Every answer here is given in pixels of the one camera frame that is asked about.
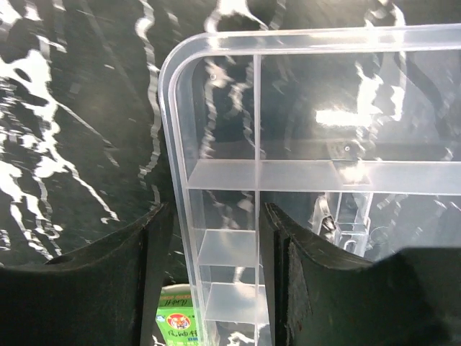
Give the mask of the small green packet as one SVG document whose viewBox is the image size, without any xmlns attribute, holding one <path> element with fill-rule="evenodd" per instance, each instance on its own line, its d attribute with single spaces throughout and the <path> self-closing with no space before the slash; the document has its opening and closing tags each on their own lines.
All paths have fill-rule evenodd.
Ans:
<svg viewBox="0 0 461 346">
<path fill-rule="evenodd" d="M 169 285 L 161 289 L 156 323 L 168 346 L 200 344 L 188 284 Z"/>
</svg>

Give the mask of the clear compartment tray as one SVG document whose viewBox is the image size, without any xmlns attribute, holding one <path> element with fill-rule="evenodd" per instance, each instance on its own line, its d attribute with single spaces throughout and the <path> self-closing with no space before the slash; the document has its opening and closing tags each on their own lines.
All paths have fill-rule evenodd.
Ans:
<svg viewBox="0 0 461 346">
<path fill-rule="evenodd" d="M 379 262 L 460 250 L 460 25 L 195 35 L 159 77 L 201 345 L 274 345 L 259 214 Z"/>
</svg>

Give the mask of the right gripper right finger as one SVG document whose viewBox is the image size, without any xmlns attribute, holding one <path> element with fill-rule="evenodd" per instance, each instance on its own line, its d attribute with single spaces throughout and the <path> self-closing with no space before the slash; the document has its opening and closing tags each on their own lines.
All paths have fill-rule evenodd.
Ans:
<svg viewBox="0 0 461 346">
<path fill-rule="evenodd" d="M 460 250 L 370 262 L 266 203 L 261 258 L 274 345 L 458 345 Z"/>
</svg>

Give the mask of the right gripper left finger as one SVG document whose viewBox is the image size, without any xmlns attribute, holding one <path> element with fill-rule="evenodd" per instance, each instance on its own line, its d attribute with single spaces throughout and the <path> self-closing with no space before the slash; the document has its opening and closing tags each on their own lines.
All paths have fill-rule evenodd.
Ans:
<svg viewBox="0 0 461 346">
<path fill-rule="evenodd" d="M 1 269 L 3 345 L 151 345 L 174 212 L 163 204 L 40 265 Z"/>
</svg>

